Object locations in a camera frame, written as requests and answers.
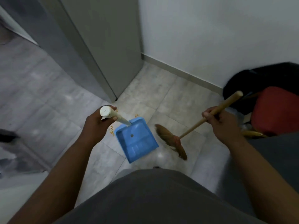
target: person's right arm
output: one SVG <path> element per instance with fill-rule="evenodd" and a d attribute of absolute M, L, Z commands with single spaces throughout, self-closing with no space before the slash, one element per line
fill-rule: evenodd
<path fill-rule="evenodd" d="M 299 194 L 242 136 L 234 115 L 222 111 L 216 119 L 213 109 L 202 115 L 230 150 L 257 217 L 269 224 L 299 223 Z"/>

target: wooden broom handle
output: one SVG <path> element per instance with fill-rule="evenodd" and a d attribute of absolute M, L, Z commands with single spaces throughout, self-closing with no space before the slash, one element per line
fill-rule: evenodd
<path fill-rule="evenodd" d="M 214 116 L 215 114 L 218 114 L 222 110 L 226 109 L 228 106 L 239 100 L 243 96 L 243 93 L 241 91 L 235 92 L 233 95 L 231 95 L 229 98 L 227 98 L 225 101 L 222 102 L 219 106 L 217 106 L 215 109 L 213 109 L 210 113 Z M 202 118 L 199 120 L 193 127 L 191 127 L 189 130 L 187 130 L 185 133 L 183 133 L 180 136 L 180 139 L 185 137 L 187 134 L 191 133 L 193 130 L 195 130 L 197 127 L 199 127 L 201 124 L 205 123 L 207 121 L 206 118 Z"/>

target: white dustpan handle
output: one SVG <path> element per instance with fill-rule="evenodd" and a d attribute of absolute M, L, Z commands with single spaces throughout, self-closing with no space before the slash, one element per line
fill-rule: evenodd
<path fill-rule="evenodd" d="M 131 123 L 128 120 L 126 120 L 124 117 L 122 117 L 120 114 L 118 114 L 112 108 L 110 108 L 110 106 L 103 106 L 100 109 L 100 115 L 105 118 L 111 118 L 113 116 L 116 116 L 116 117 L 118 117 L 118 119 L 117 119 L 118 122 L 126 124 L 127 126 L 131 125 Z"/>

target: blue dustpan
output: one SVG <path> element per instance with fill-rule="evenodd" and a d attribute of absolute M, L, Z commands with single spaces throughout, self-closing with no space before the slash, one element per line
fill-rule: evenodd
<path fill-rule="evenodd" d="M 144 118 L 129 120 L 131 126 L 121 124 L 114 134 L 121 145 L 129 163 L 145 156 L 159 147 Z"/>

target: black bag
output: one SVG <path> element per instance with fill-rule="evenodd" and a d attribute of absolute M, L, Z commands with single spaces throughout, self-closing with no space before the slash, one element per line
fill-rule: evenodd
<path fill-rule="evenodd" d="M 237 90 L 241 90 L 244 97 L 231 107 L 246 115 L 253 111 L 257 97 L 250 95 L 263 91 L 269 86 L 280 87 L 299 95 L 299 65 L 291 62 L 258 67 L 244 70 L 234 75 L 223 88 L 223 97 L 227 99 Z"/>

